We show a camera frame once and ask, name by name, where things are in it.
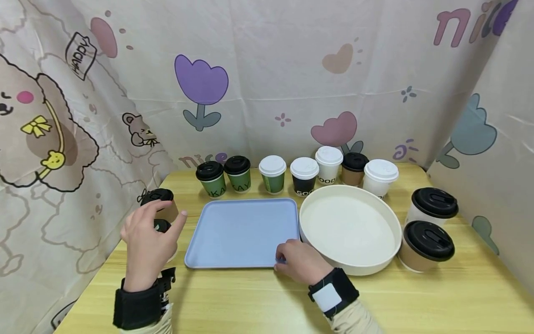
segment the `teddy bear print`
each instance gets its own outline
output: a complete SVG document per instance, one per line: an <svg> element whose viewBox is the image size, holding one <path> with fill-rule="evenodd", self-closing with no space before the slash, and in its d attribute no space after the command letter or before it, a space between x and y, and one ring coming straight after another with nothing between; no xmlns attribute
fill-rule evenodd
<svg viewBox="0 0 534 334"><path fill-rule="evenodd" d="M150 147L153 147L155 144L159 144L156 135L150 131L150 127L143 122L143 117L141 115L135 116L131 113L125 113L122 115L122 121L128 126L131 142L134 146L149 145Z"/></svg>
<svg viewBox="0 0 534 334"><path fill-rule="evenodd" d="M98 156L96 141L74 122L53 79L0 58L0 75L9 78L0 83L0 178L17 188L39 181L75 191Z"/></svg>

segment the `pink heart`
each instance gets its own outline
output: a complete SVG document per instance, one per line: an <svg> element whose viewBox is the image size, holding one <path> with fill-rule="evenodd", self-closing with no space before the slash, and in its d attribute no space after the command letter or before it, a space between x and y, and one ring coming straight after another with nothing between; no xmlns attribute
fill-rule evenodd
<svg viewBox="0 0 534 334"><path fill-rule="evenodd" d="M344 44L335 55L326 55L323 58L323 67L334 74L345 73L352 61L352 44Z"/></svg>
<svg viewBox="0 0 534 334"><path fill-rule="evenodd" d="M356 117L350 111L345 111L338 118L327 119L322 126L312 127L311 136L321 145L338 147L354 137L357 127Z"/></svg>

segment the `curtain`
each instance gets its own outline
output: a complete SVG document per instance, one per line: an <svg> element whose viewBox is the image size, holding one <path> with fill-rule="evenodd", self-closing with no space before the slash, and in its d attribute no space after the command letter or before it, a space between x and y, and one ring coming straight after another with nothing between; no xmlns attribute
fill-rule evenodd
<svg viewBox="0 0 534 334"><path fill-rule="evenodd" d="M467 221L531 293L533 12L534 2L517 4L450 139L428 171L435 185L457 197Z"/></svg>

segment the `green paper cup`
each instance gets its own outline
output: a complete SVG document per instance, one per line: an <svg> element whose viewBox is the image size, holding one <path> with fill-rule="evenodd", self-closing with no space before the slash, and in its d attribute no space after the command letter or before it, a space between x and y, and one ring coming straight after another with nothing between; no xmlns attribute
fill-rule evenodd
<svg viewBox="0 0 534 334"><path fill-rule="evenodd" d="M226 192L223 165L206 161L197 167L196 176L211 199L219 199Z"/></svg>
<svg viewBox="0 0 534 334"><path fill-rule="evenodd" d="M287 169L286 162L279 156L268 156L260 161L260 173L262 174L265 189L271 195L278 195L284 190L284 173Z"/></svg>
<svg viewBox="0 0 534 334"><path fill-rule="evenodd" d="M243 156L229 158L224 164L232 188L236 193L247 193L250 190L250 161Z"/></svg>

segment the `hand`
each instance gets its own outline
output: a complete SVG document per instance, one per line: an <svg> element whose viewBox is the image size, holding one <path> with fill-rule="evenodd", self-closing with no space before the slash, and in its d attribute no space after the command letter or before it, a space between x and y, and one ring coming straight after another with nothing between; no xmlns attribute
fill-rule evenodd
<svg viewBox="0 0 534 334"><path fill-rule="evenodd" d="M307 285L319 283L334 269L315 248L296 239L278 245L276 258L285 259L286 263L277 263L275 271Z"/></svg>
<svg viewBox="0 0 534 334"><path fill-rule="evenodd" d="M182 211L166 233L154 229L156 212L168 207L172 201L151 201L136 209L126 218L121 238L127 245L126 278L124 290L138 292L149 289L158 278L178 245L178 237L187 220Z"/></svg>

